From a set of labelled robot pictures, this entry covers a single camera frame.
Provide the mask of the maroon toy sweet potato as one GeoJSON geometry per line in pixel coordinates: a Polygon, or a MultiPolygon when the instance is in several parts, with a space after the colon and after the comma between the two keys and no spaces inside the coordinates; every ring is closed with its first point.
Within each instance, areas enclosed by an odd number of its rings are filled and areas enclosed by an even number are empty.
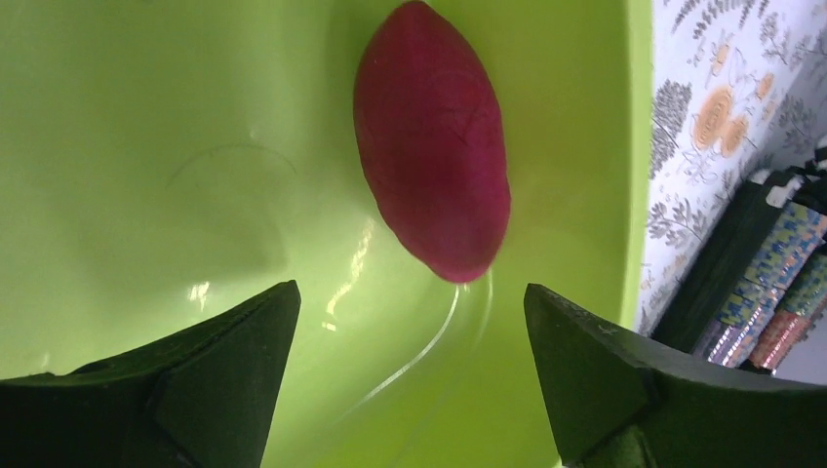
{"type": "Polygon", "coordinates": [[[401,245],[445,281],[482,277],[511,213],[500,106],[474,49],[429,4],[401,3],[369,40],[353,125],[364,177],[401,245]]]}

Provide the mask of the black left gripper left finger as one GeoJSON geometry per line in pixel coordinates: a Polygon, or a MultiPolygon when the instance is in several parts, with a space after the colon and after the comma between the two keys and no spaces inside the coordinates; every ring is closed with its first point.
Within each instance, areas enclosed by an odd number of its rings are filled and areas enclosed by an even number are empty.
{"type": "Polygon", "coordinates": [[[301,298],[284,282],[71,373],[1,383],[5,467],[257,467],[301,298]]]}

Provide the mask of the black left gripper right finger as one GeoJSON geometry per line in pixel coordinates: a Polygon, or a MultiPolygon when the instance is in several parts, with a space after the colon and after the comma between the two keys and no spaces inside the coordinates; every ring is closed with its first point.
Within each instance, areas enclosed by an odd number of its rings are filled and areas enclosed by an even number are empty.
{"type": "Polygon", "coordinates": [[[684,354],[539,284],[524,311],[567,467],[822,467],[826,390],[684,354]]]}

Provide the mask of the green plastic tub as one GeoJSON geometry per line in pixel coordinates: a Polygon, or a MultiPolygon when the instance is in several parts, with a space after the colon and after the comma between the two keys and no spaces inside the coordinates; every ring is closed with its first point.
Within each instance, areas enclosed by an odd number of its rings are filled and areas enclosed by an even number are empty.
{"type": "Polygon", "coordinates": [[[296,280],[267,467],[552,467],[523,296],[635,323],[649,1],[437,1],[496,89],[512,216],[434,276],[382,222],[352,89],[391,1],[5,1],[1,374],[67,373],[296,280]]]}

